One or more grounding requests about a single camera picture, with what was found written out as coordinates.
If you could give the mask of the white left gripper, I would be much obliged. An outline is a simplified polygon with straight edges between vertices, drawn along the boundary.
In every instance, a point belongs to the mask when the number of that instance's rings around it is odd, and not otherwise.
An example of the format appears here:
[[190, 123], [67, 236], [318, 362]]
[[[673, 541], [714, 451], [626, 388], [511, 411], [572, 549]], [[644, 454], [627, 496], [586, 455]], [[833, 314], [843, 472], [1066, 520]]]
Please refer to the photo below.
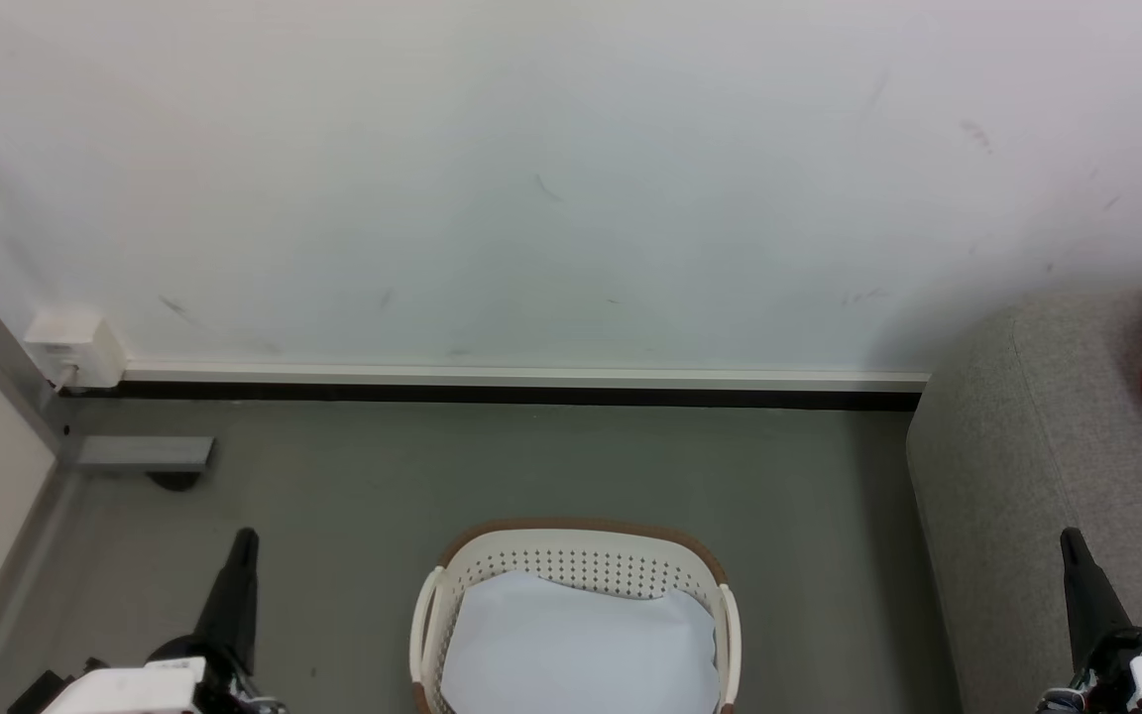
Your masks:
[[286, 713], [254, 685], [260, 539], [240, 529], [199, 616], [140, 667], [93, 667], [59, 684], [42, 713]]

